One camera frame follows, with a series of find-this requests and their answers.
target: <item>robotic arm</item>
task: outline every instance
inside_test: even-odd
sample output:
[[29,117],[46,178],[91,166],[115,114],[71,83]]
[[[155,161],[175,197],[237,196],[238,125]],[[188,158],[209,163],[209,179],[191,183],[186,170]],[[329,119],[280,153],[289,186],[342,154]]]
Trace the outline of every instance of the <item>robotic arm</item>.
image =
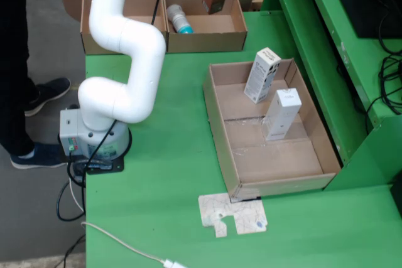
[[[67,156],[89,158],[98,150],[97,159],[113,161],[129,148],[127,124],[145,120],[153,110],[165,39],[154,26],[124,17],[123,7],[124,0],[92,0],[92,37],[107,50],[129,55],[131,69],[127,84],[102,77],[82,82],[80,109],[60,114],[60,141]],[[106,135],[112,125],[113,133]]]
[[153,110],[165,57],[165,39],[154,26],[125,18],[124,0],[92,0],[89,27],[103,48],[132,58],[128,83],[93,77],[79,88],[84,124],[104,131],[114,119],[145,120]]

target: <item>sneaker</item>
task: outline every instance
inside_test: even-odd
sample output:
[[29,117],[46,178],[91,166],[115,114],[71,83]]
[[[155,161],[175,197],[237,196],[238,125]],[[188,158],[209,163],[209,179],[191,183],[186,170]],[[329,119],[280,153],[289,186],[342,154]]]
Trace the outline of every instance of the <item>sneaker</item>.
[[67,78],[57,78],[46,84],[39,84],[36,87],[39,90],[39,97],[25,106],[26,117],[34,116],[47,102],[65,95],[70,90],[71,81]]
[[58,168],[65,165],[60,159],[58,144],[35,143],[35,153],[32,158],[22,159],[11,155],[11,164],[17,169]]

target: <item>white box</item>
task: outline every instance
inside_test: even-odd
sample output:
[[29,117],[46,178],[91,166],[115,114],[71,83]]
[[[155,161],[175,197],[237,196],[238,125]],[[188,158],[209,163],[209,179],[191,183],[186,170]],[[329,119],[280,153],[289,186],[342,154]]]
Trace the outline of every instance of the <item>white box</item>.
[[302,102],[295,88],[277,90],[263,119],[265,139],[284,139],[301,106]]
[[268,96],[268,90],[278,70],[281,58],[268,47],[257,52],[244,93],[255,103]]

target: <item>bottle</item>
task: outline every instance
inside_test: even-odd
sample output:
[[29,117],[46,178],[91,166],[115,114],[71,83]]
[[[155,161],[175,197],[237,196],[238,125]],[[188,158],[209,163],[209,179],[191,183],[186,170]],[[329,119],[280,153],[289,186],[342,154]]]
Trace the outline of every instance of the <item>bottle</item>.
[[178,4],[172,4],[168,8],[168,19],[175,30],[179,34],[192,34],[194,33],[190,23],[188,23],[186,14],[183,12],[183,9]]

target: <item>leg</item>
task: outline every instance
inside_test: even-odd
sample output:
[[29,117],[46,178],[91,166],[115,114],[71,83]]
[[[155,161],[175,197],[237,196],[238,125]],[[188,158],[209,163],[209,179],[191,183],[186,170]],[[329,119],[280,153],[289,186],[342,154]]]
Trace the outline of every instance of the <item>leg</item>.
[[0,0],[0,144],[12,155],[34,148],[25,131],[24,104],[38,97],[28,78],[26,0]]

